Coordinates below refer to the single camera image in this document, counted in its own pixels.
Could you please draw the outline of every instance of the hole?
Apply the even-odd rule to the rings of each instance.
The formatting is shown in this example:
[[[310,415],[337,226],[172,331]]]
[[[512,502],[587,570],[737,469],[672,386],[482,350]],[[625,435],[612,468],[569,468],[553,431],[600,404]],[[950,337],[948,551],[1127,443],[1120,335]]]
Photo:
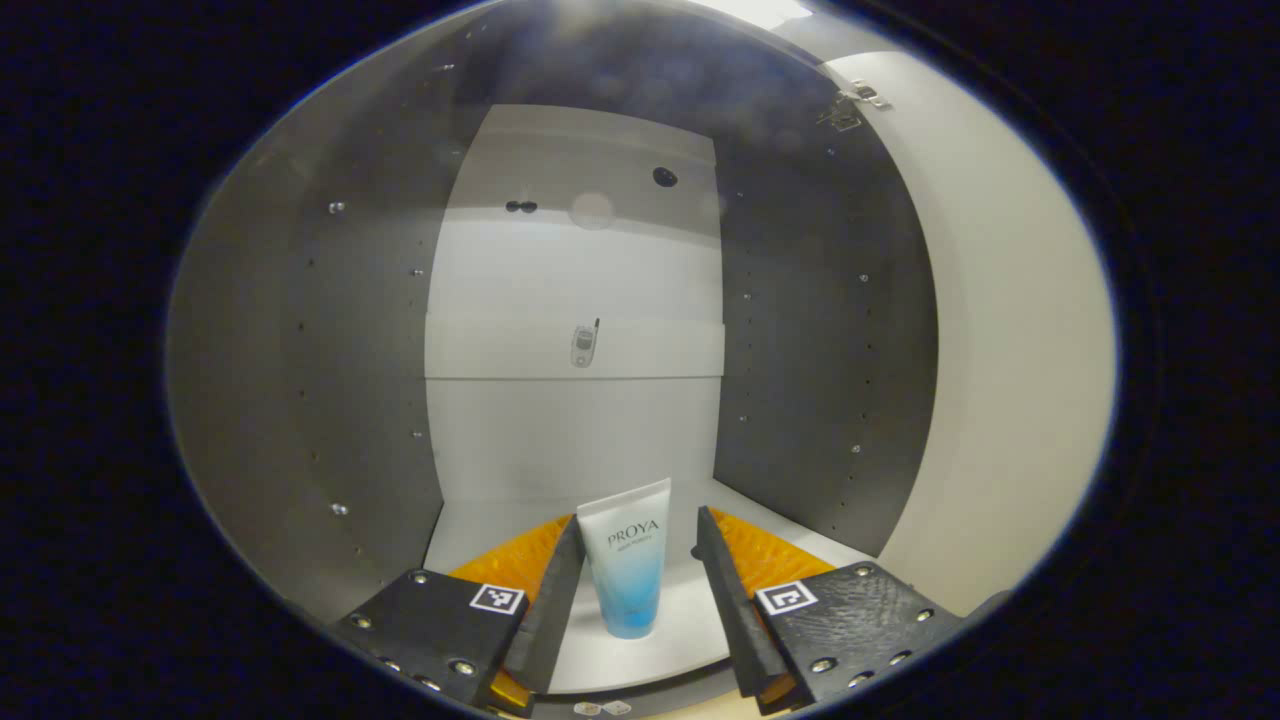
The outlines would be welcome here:
[[[680,178],[676,173],[668,170],[667,168],[654,168],[653,169],[653,182],[660,184],[662,187],[673,187]]]

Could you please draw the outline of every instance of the white floor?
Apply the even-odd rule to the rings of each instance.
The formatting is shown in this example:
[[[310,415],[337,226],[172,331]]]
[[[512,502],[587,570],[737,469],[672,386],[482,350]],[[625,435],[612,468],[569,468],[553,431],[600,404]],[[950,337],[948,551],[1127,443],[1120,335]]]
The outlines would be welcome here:
[[[512,537],[572,512],[596,496],[520,502],[445,502],[424,568],[448,573]],[[844,566],[869,556],[822,537],[748,500],[719,482],[673,484],[667,565],[654,630],[625,641],[604,629],[590,566],[584,568],[550,692],[595,692],[650,683],[728,657],[724,630],[701,562],[690,550],[698,507],[710,505]]]

